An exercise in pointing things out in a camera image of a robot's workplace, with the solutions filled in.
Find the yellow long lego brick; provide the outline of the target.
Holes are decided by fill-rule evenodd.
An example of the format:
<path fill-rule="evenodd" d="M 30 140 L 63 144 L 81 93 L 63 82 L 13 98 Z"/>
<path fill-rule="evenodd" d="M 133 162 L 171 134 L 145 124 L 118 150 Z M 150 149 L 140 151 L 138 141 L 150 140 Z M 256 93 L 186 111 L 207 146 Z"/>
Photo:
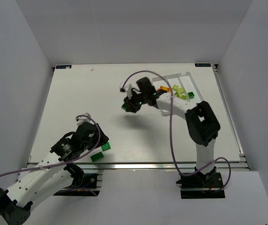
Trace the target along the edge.
<path fill-rule="evenodd" d="M 166 91 L 166 92 L 170 92 L 170 91 L 171 91 L 170 88 L 168 88 L 168 87 L 164 87 L 164 86 L 160 86 L 160 89 L 161 89 L 161 90 L 164 90 L 164 91 Z"/>

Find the green long lego brick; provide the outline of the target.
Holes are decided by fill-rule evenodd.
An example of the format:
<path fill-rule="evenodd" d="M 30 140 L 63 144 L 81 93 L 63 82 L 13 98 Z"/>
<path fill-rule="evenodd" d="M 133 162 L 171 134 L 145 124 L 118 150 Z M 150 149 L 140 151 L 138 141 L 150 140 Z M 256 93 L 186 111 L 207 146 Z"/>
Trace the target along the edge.
<path fill-rule="evenodd" d="M 90 157 L 92 162 L 96 162 L 104 157 L 102 152 L 98 152 Z"/>

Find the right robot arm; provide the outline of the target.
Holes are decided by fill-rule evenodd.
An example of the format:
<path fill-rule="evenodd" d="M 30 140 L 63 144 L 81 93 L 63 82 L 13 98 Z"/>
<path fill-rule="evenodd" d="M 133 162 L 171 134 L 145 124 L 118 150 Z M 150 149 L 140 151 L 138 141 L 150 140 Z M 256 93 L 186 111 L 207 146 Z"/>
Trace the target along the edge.
<path fill-rule="evenodd" d="M 126 92 L 122 108 L 126 112 L 136 113 L 141 106 L 148 104 L 170 115 L 184 119 L 191 139 L 196 145 L 195 171 L 208 179 L 216 172 L 214 163 L 214 146 L 220 124 L 206 101 L 194 104 L 177 97 L 171 97 L 166 90 L 155 89 L 147 77 L 139 79 L 137 90 L 132 85 L 122 85 L 121 92 Z"/>

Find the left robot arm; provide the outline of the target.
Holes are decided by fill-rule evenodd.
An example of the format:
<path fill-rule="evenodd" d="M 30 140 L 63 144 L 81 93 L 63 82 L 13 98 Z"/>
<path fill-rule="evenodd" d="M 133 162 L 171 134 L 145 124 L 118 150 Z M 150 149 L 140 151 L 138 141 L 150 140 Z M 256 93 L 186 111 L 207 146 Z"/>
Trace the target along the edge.
<path fill-rule="evenodd" d="M 7 189 L 0 188 L 0 215 L 9 225 L 22 225 L 44 200 L 66 187 L 79 187 L 84 172 L 74 160 L 108 141 L 99 125 L 90 122 L 65 134 L 23 178 Z"/>

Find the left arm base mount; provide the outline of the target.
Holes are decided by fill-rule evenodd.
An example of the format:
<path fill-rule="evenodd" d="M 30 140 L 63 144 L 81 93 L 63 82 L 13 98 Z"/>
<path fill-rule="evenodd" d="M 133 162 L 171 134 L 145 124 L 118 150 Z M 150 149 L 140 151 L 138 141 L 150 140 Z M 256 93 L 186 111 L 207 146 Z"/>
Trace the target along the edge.
<path fill-rule="evenodd" d="M 103 175 L 99 171 L 85 171 L 72 163 L 58 173 L 60 178 L 65 180 L 66 186 L 58 190 L 54 196 L 98 196 L 103 180 Z"/>

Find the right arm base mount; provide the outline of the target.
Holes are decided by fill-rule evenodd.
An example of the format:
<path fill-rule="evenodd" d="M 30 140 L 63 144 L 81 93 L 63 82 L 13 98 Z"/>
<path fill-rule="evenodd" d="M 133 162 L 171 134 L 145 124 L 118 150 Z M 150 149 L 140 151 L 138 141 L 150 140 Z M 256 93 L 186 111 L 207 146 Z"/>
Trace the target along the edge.
<path fill-rule="evenodd" d="M 208 181 L 194 176 L 179 176 L 176 184 L 180 187 L 181 199 L 224 199 L 224 190 L 218 191 L 223 186 L 220 173 L 215 173 Z"/>

